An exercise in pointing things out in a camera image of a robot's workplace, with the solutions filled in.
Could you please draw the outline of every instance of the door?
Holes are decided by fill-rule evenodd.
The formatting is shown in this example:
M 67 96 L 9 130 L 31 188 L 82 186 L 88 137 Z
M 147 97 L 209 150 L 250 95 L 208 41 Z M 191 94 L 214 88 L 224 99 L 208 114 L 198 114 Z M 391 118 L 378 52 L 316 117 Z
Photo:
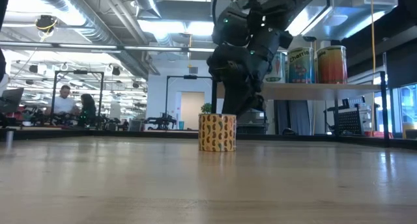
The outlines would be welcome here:
M 187 128 L 198 130 L 198 115 L 203 104 L 204 92 L 182 92 L 181 120 L 184 121 L 184 130 Z

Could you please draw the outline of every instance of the shelf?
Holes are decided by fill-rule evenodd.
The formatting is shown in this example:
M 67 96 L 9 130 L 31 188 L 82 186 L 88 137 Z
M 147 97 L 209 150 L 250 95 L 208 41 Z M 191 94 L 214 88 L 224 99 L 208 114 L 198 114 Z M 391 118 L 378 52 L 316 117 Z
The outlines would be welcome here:
M 264 83 L 265 100 L 342 100 L 381 91 L 380 85 Z M 223 83 L 217 85 L 217 98 L 224 98 Z

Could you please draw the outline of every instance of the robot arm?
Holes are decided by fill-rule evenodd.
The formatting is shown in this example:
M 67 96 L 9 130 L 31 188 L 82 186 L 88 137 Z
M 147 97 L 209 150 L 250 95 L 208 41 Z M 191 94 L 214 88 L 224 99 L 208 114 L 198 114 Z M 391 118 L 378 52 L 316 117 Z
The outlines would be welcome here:
M 263 108 L 263 98 L 256 93 L 278 48 L 288 48 L 293 41 L 286 28 L 311 1 L 250 0 L 244 7 L 249 14 L 232 7 L 220 14 L 212 34 L 218 47 L 207 64 L 214 80 L 225 86 L 222 113 L 239 117 L 250 108 Z

